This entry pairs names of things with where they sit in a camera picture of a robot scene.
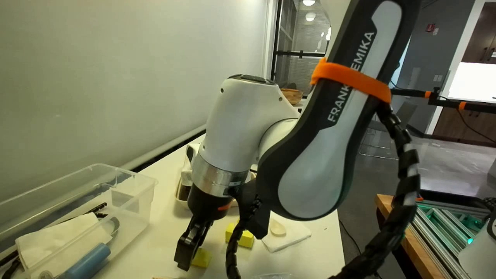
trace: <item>yellow block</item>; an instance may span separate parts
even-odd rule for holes
[[[208,269],[211,264],[213,255],[205,251],[202,247],[197,250],[196,258],[193,259],[191,265],[197,269]]]
[[[236,224],[230,224],[227,228],[227,244],[230,242],[233,231],[236,228]],[[238,242],[238,247],[244,247],[247,250],[252,250],[255,245],[255,236],[250,231],[244,231],[242,239]]]

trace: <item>table surface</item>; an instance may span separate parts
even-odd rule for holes
[[[109,262],[98,278],[227,278],[225,230],[238,222],[232,213],[210,230],[204,248],[213,253],[207,270],[188,273],[174,262],[176,245],[190,224],[191,213],[176,202],[174,193],[180,169],[187,166],[185,148],[142,171],[157,180],[151,210],[151,227],[123,255]],[[286,250],[270,253],[263,242],[253,250],[238,250],[238,267],[244,278],[263,275],[292,275],[294,278],[329,278],[345,265],[338,213],[325,219],[304,222],[312,238]]]
[[[388,217],[393,211],[391,203],[393,196],[376,196],[376,207],[385,217]],[[430,247],[424,242],[424,239],[411,225],[405,231],[402,247],[422,278],[452,278],[449,276],[447,270],[439,262],[439,259],[435,256],[435,253],[430,250]]]

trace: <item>white table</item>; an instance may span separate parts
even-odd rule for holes
[[[188,273],[174,262],[176,245],[190,224],[191,214],[174,199],[179,172],[187,163],[185,148],[146,168],[142,174],[157,180],[151,213],[151,227],[115,261],[106,265],[98,278],[176,279],[176,278],[227,278],[225,228],[236,224],[238,216],[214,224],[204,248],[213,253],[207,270],[191,269]],[[270,253],[263,242],[253,250],[238,250],[238,267],[244,278],[267,273],[294,275],[294,278],[329,278],[345,265],[338,213],[304,224],[312,238],[278,253]]]

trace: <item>clear plastic container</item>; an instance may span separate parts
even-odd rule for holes
[[[44,267],[64,258],[72,247],[78,247],[78,242],[101,228],[114,236],[108,258],[112,261],[148,228],[154,186],[156,180],[146,176],[94,165],[5,200],[0,203],[0,258],[16,250],[18,238],[87,214],[106,203],[98,225],[38,262],[24,276],[41,278]]]

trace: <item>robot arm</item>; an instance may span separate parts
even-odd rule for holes
[[[419,2],[352,0],[338,7],[346,13],[332,17],[343,22],[338,33],[338,25],[334,25],[335,41],[326,61],[390,83],[413,31]],[[193,158],[194,188],[188,205],[194,217],[179,241],[179,267],[190,269],[208,228],[225,216],[235,197],[241,203],[241,224],[228,248],[230,278],[238,276],[233,262],[236,234],[247,228],[258,239],[264,238],[270,211],[295,220],[314,220],[332,213],[351,186],[359,145],[374,114],[397,143],[402,180],[387,231],[371,242],[369,255],[352,262],[354,270],[359,267],[363,275],[374,272],[399,244],[416,213],[421,179],[411,168],[418,157],[407,145],[407,132],[399,129],[388,104],[351,84],[318,81],[300,117],[278,86],[253,76],[225,81],[205,141]],[[259,163],[256,185],[245,191],[244,183],[255,162]]]

